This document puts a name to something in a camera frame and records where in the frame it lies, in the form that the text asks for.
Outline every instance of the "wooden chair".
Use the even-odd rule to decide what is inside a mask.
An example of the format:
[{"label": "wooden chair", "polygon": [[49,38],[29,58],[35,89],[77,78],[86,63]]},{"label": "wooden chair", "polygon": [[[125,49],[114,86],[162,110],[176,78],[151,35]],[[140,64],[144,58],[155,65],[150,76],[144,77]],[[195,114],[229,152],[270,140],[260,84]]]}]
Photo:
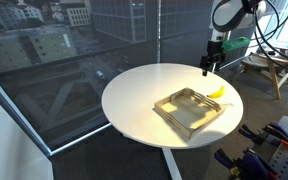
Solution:
[{"label": "wooden chair", "polygon": [[[280,52],[282,52],[283,54],[286,54],[286,52],[288,51],[288,48],[276,49],[279,49]],[[278,53],[276,53],[276,55],[270,55],[270,57],[277,63],[288,66],[288,60],[284,57],[279,56]],[[255,73],[260,77],[271,81],[275,91],[276,99],[281,99],[279,88],[285,81],[288,82],[287,69],[274,64],[272,61],[267,59],[264,54],[251,53],[249,56],[244,57],[244,59],[241,61],[241,64],[242,66],[239,68],[238,72],[233,78],[233,81],[235,81],[240,75],[240,73],[242,73],[243,71]]]}]

